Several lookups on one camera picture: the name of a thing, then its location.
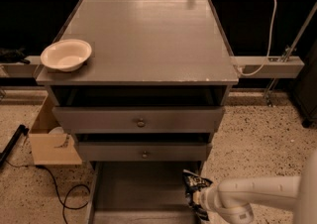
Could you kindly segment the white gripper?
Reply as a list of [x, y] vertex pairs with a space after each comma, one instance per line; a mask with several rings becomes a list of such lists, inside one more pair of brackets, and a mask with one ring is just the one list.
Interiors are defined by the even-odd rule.
[[193, 193], [193, 202], [201, 204], [207, 212], [219, 212], [222, 204], [219, 198], [218, 186], [211, 185]]

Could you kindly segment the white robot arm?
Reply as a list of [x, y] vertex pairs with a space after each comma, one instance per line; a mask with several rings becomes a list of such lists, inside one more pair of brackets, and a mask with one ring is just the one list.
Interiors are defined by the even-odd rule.
[[229, 224], [250, 224], [252, 204], [291, 211], [292, 224], [317, 224], [317, 151], [301, 176], [226, 179], [203, 188], [198, 203], [207, 216], [218, 213]]

